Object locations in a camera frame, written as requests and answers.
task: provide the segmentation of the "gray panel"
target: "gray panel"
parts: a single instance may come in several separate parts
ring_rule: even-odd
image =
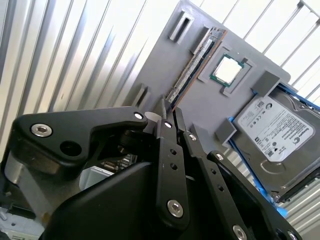
[[[182,11],[191,14],[194,21],[183,41],[177,44],[171,41],[168,35],[172,32]],[[204,26],[225,29],[221,23],[188,1],[183,0],[177,5],[135,82],[135,87],[144,83],[153,89],[153,95],[150,97],[151,106],[156,104],[161,95],[168,94],[172,89],[184,66],[192,58],[190,50],[193,49]],[[231,31],[228,30],[222,44],[232,49],[237,61],[246,59],[255,65],[247,73],[245,81],[237,85],[230,97],[226,97],[220,93],[223,87],[221,84],[215,81],[203,83],[196,80],[178,105],[182,109],[187,128],[192,123],[196,123],[208,130],[211,136],[226,117],[236,116],[250,101],[253,97],[250,88],[266,70],[283,82],[288,82],[290,79],[287,72]],[[132,91],[127,101],[130,102],[133,98]]]

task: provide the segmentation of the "hard drive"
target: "hard drive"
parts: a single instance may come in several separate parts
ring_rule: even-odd
[[[232,141],[276,202],[319,176],[320,112],[276,87],[256,95],[234,119]]]

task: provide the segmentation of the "white corrugated panel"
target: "white corrugated panel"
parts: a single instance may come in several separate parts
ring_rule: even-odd
[[[309,5],[298,0],[193,1],[283,67],[298,93],[320,106],[320,1],[305,2]],[[232,152],[228,159],[253,184],[253,177],[238,154]],[[320,180],[280,206],[287,209],[287,220],[304,240],[319,239]]]
[[[1,45],[1,158],[17,116],[121,106],[178,0],[15,2]]]

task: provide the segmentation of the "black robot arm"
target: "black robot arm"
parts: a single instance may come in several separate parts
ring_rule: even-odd
[[[106,160],[134,164],[79,189]],[[134,107],[23,115],[1,171],[45,226],[42,240],[301,240],[218,151],[206,155],[182,111],[157,121]]]

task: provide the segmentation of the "hole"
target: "hole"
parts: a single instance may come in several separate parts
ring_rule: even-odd
[[[172,128],[172,125],[169,122],[165,122],[164,125],[166,125],[168,128]]]
[[[177,165],[175,165],[174,163],[170,163],[170,167],[171,167],[173,170],[177,170],[177,169],[178,169]]]
[[[142,116],[141,113],[139,113],[139,112],[137,112],[137,111],[134,112],[134,116],[135,116],[137,119],[143,119],[143,118],[144,118],[144,116]]]
[[[81,153],[82,148],[74,141],[64,141],[60,144],[60,150],[67,156],[75,157]]]
[[[224,191],[224,188],[223,188],[223,186],[221,186],[221,185],[218,185],[218,189],[219,189],[221,192]]]
[[[278,228],[275,230],[280,240],[287,240],[286,235]]]
[[[182,35],[182,33],[184,32],[184,30],[186,29],[186,27],[188,26],[188,23],[190,22],[190,19],[185,18],[176,37],[175,37],[175,42],[179,40],[180,36]]]
[[[47,128],[44,126],[38,126],[36,130],[40,133],[46,133],[48,131]]]
[[[176,155],[176,154],[177,154],[177,152],[176,152],[175,150],[173,150],[173,149],[170,149],[170,152],[171,152],[173,155]]]

